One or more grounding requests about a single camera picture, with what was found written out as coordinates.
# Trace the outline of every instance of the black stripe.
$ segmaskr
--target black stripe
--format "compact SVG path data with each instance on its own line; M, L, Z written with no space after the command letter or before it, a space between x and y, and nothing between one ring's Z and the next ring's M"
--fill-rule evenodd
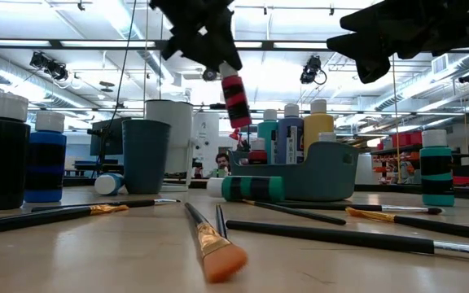
M440 175L452 171L451 156L422 156L421 175Z
M269 194L270 178L253 177L251 178L251 195L254 200L271 200Z
M249 117L248 105L246 103L237 103L227 108L227 114L230 120Z
M26 173L26 190L56 190L63 188L63 174Z
M64 166L66 146L50 143L30 143L28 166Z
M453 181L433 181L423 179L421 180L421 191L424 195L453 195Z
M224 87L223 90L224 90L224 98L226 100L234 97L237 94L245 93L245 90L243 89L243 85L230 85L230 86Z
M231 191L231 198L238 200L242 199L242 178L240 177L233 177L231 178L231 186L230 186L230 191Z

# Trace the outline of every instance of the gray plastic container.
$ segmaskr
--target gray plastic container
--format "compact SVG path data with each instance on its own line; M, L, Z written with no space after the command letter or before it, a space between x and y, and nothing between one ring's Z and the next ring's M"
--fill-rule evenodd
M160 192L171 126L153 120L122 122L124 180L130 194Z
M358 155L357 148L340 142L315 142L302 164L242 166L238 162L248 153L230 151L230 166L233 176L282 177L285 199L329 202L352 196Z

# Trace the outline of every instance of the red container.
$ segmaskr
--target red container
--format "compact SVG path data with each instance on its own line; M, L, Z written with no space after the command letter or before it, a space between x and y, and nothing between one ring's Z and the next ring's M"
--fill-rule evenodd
M392 145L397 147L397 134L392 135ZM399 133L399 147L410 145L410 133Z
M410 134L410 144L423 144L423 135L421 131Z

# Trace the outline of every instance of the man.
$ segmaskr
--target man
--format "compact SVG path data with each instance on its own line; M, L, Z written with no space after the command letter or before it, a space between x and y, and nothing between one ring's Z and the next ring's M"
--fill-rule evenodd
M206 177L225 177L230 172L229 156L225 153L217 155L216 162L218 168L211 171Z

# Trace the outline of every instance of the black brush handle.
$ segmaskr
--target black brush handle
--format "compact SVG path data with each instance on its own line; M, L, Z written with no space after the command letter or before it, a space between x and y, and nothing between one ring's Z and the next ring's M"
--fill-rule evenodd
M226 222L224 221L224 212L220 204L217 204L217 231L223 238L227 239Z
M398 224L408 225L423 230L436 231L444 234L469 238L469 227L465 225L430 221L409 216L395 216L394 221Z
M2 216L0 217L0 232L72 220L89 216L90 214L91 209L89 207L81 207L34 212L17 216Z
M333 216L323 216L323 215L320 215L320 214L317 214L317 213L314 213L314 212L304 212L304 211L300 211L300 210L295 210L294 208L281 207L281 206L278 206L276 204L255 202L254 205L256 205L257 207L260 207L260 208L268 208L268 209L274 210L276 212L285 212L285 213L288 213L288 214L291 214L291 215L302 216L302 217L306 217L306 218L313 219L313 220L316 220L316 221L324 221L324 222L331 223L331 224L336 224L336 225L345 225L345 224L347 224L347 222L345 220L340 219L340 218L336 218L336 217L333 217Z
M382 208L376 204L340 204L340 203L276 203L286 208L303 208L303 209L321 209L327 211L344 211L347 207L360 209L362 211L381 212Z
M195 224L199 225L202 223L209 223L209 221L205 218L204 215L202 215L199 210L197 210L191 203L185 203L184 206L186 206L187 211L191 214L193 217L193 220L195 221Z
M390 251L419 252L427 254L434 253L433 241L421 238L296 227L289 225L272 225L246 221L227 221L226 226L227 228L233 230L243 230L292 238L318 240L329 243L355 245L359 247L386 249Z
M123 200L117 202L109 202L109 203L81 203L81 204L69 204L69 205L61 205L61 206L48 206L48 207L35 207L32 208L32 212L41 212L41 211L50 211L60 208L78 208L78 207L88 207L91 205L100 205L100 204L107 204L111 206L120 206L120 205L127 205L129 208L141 208L141 207L150 207L155 205L155 200L153 199L144 199L144 200Z

